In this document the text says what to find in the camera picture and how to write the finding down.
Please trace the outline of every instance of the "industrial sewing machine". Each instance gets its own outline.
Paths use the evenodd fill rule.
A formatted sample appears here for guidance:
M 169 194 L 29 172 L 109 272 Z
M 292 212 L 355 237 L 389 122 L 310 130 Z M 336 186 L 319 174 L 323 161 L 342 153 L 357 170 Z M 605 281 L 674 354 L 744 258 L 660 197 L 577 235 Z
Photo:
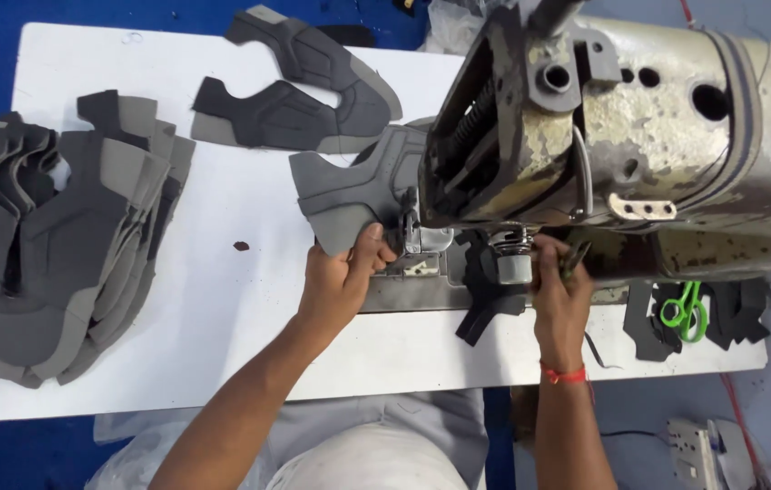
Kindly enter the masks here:
M 403 255 L 363 311 L 468 308 L 465 230 L 504 285 L 532 280 L 540 231 L 590 241 L 602 288 L 771 270 L 771 43 L 532 4 L 488 17 L 426 128 Z

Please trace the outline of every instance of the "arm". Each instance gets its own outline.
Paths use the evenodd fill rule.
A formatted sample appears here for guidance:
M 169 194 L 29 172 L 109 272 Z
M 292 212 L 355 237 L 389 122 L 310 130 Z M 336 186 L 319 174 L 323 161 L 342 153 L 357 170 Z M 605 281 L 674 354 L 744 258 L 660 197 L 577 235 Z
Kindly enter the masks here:
M 358 314 L 369 276 L 395 260 L 382 231 L 370 225 L 351 252 L 336 257 L 318 245 L 309 250 L 297 314 L 195 417 L 152 478 L 152 490 L 237 489 L 298 378 Z
M 540 362 L 558 373 L 582 369 L 582 341 L 591 308 L 594 282 L 579 265 L 563 283 L 558 255 L 569 248 L 545 235 L 536 235 L 541 247 L 534 280 L 537 321 L 533 327 L 540 343 Z M 537 479 L 540 490 L 615 489 L 615 479 L 594 417 L 594 404 L 585 383 L 553 384 L 543 374 L 536 430 Z

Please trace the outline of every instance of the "table surface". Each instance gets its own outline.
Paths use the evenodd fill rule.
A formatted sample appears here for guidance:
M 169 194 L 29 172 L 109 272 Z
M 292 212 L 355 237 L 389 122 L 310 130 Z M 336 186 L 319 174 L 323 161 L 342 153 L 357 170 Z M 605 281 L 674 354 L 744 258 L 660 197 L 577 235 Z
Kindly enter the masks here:
M 462 58 L 349 48 L 394 88 L 403 121 L 434 115 Z M 118 89 L 159 101 L 158 117 L 188 136 L 201 80 L 248 97 L 280 78 L 263 44 L 212 36 L 27 24 L 12 108 L 26 122 L 86 129 L 76 98 Z M 298 85 L 336 105 L 334 93 Z M 199 142 L 184 193 L 159 253 L 144 308 L 128 333 L 85 375 L 28 390 L 0 379 L 0 420 L 200 407 L 259 352 L 296 311 L 313 234 L 296 204 L 291 152 Z M 347 166 L 348 155 L 327 157 Z M 246 241 L 250 250 L 234 249 Z M 634 358 L 623 305 L 593 307 L 587 331 L 608 365 L 583 348 L 592 380 L 759 369 L 766 347 L 722 351 L 703 340 L 663 363 Z M 534 312 L 499 315 L 475 348 L 455 337 L 464 311 L 357 317 L 304 373 L 289 399 L 479 386 L 537 384 Z

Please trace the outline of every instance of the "green scissors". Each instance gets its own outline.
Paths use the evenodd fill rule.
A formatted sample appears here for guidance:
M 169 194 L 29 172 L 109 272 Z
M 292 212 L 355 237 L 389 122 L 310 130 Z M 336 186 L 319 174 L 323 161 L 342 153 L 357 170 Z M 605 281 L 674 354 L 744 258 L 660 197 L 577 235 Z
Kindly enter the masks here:
M 668 306 L 675 307 L 675 315 L 667 318 L 666 311 Z M 690 337 L 688 331 L 691 329 L 691 317 L 697 319 L 697 331 L 694 337 Z M 670 328 L 679 329 L 679 337 L 685 342 L 699 342 L 706 335 L 708 326 L 708 317 L 706 307 L 700 301 L 700 282 L 687 281 L 682 297 L 679 299 L 667 299 L 661 307 L 661 322 Z

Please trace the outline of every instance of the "red wire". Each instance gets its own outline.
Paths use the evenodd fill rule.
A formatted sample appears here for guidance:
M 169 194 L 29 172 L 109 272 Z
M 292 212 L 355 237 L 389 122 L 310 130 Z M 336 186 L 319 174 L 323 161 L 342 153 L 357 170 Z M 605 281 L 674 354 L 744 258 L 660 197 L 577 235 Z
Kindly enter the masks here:
M 681 0 L 681 1 L 682 1 L 682 10 L 685 12 L 685 20 L 688 21 L 688 28 L 693 29 L 694 17 L 691 16 L 691 8 L 688 6 L 688 0 Z
M 742 438 L 745 439 L 745 447 L 749 450 L 751 467 L 755 470 L 755 476 L 760 478 L 763 475 L 763 471 L 758 462 L 757 455 L 755 454 L 754 446 L 751 444 L 749 431 L 745 428 L 745 422 L 742 418 L 742 409 L 739 407 L 739 402 L 737 401 L 737 390 L 733 387 L 733 382 L 730 381 L 730 375 L 728 373 L 721 373 L 721 382 L 724 384 L 724 388 L 727 389 L 727 394 L 730 397 L 730 404 L 733 406 L 733 413 L 737 417 L 737 424 L 739 425 L 739 428 L 742 429 Z

